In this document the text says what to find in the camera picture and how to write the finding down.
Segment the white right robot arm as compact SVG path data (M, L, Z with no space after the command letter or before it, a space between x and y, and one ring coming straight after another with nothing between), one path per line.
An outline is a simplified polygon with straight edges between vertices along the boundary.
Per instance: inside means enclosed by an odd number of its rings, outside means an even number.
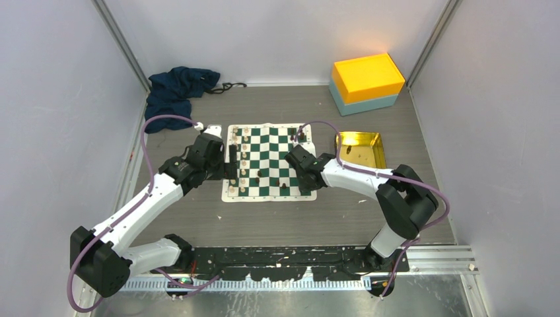
M385 270L393 253L417 238L438 209L429 187L404 164L393 170L368 168L328 153L315 157L302 145L291 149L285 160L295 170L302 192L342 188L378 202L386 223L366 248L368 266L375 271Z

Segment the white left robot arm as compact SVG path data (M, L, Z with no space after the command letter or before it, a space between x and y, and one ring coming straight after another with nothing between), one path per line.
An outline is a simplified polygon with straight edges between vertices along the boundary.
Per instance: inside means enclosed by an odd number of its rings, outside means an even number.
M131 244L165 209L204 181L225 179L226 149L222 127L208 125L186 154L166 160L117 213L90 230L75 229L70 237L72 274L105 299L136 275L163 268L178 273L191 269L193 247L176 234L150 244Z

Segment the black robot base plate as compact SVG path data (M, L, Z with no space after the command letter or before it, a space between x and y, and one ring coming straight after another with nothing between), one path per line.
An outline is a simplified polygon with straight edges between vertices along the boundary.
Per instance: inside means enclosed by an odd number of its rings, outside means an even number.
M236 282L300 282L309 273L313 282L360 281L376 273L368 291L389 295L397 273L409 271L406 254L398 249L382 258L364 246L203 247L181 255L164 267L166 273L189 273L195 278Z

